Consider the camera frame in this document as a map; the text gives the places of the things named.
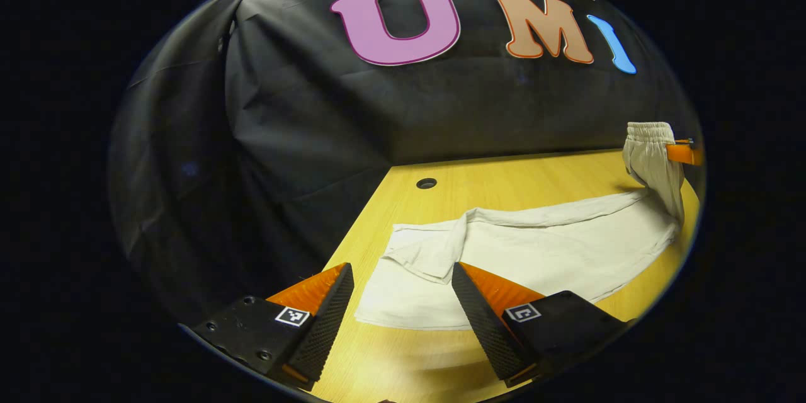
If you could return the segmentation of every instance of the wooden table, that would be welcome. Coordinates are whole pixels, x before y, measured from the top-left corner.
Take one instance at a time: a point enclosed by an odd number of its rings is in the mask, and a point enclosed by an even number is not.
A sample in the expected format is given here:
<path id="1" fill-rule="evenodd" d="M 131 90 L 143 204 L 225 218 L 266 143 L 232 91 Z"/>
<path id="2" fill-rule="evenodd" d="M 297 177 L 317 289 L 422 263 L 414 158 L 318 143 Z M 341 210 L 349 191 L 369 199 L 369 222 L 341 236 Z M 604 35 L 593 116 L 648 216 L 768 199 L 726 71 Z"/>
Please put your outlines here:
<path id="1" fill-rule="evenodd" d="M 423 178 L 437 179 L 437 185 L 420 190 L 416 183 Z M 641 187 L 625 171 L 621 150 L 392 167 L 325 266 L 352 263 L 355 290 L 311 394 L 337 403 L 413 403 L 479 401 L 511 390 L 496 378 L 472 331 L 409 331 L 355 320 L 392 224 L 458 219 L 475 207 L 527 210 Z M 665 290 L 687 256 L 699 214 L 688 182 L 683 205 L 679 239 L 633 282 L 596 303 L 599 308 L 626 321 L 640 317 Z"/>

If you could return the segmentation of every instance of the letter u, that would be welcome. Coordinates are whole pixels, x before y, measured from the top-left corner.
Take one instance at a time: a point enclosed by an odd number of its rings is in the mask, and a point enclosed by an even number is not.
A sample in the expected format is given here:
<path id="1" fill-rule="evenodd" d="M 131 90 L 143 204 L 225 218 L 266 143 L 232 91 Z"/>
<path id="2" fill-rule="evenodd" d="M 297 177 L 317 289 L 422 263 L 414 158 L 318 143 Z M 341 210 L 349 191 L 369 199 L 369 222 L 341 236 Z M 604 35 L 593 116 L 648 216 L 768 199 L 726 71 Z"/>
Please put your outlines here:
<path id="1" fill-rule="evenodd" d="M 449 50 L 460 35 L 460 22 L 452 0 L 420 0 L 426 13 L 426 31 L 412 38 L 389 35 L 378 0 L 337 0 L 339 13 L 353 50 L 376 65 L 412 64 Z"/>

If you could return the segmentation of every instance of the white fabric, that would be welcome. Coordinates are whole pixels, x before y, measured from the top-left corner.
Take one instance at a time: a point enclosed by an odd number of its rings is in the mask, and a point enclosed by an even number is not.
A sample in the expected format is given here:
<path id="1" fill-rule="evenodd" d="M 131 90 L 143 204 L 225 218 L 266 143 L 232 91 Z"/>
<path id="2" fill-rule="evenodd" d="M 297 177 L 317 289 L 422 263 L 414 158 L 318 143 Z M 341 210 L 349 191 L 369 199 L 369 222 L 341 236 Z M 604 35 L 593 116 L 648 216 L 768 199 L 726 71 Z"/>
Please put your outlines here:
<path id="1" fill-rule="evenodd" d="M 515 212 L 473 208 L 458 220 L 394 225 L 355 318 L 404 329 L 470 329 L 450 285 L 460 260 L 547 295 L 568 289 L 597 302 L 619 291 L 681 225 L 680 185 L 674 165 L 667 168 L 664 128 L 673 137 L 666 123 L 628 126 L 625 165 L 649 185 L 644 190 Z"/>

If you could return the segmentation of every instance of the orange clamp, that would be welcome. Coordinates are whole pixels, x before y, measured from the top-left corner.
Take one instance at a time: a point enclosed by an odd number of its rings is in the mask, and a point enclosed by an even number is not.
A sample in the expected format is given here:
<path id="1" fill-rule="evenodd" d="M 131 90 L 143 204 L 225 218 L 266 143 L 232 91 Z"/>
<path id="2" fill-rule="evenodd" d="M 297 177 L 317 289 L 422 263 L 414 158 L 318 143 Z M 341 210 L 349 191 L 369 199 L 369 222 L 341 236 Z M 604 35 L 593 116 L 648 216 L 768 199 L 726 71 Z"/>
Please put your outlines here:
<path id="1" fill-rule="evenodd" d="M 702 147 L 692 148 L 691 146 L 694 144 L 694 141 L 691 139 L 676 140 L 674 142 L 674 145 L 671 143 L 666 145 L 669 160 L 689 165 L 702 165 Z"/>

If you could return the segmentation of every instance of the fisheye lens view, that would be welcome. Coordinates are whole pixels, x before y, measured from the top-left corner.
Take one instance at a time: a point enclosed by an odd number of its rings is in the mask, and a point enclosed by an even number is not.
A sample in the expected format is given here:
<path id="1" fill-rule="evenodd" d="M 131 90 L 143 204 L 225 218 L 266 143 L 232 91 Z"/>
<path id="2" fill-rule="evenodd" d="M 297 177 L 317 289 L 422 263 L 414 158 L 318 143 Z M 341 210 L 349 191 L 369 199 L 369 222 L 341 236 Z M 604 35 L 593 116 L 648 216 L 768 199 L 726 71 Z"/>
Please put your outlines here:
<path id="1" fill-rule="evenodd" d="M 176 328 L 268 388 L 539 395 L 688 259 L 707 144 L 630 11 L 198 1 L 121 93 L 110 207 Z"/>

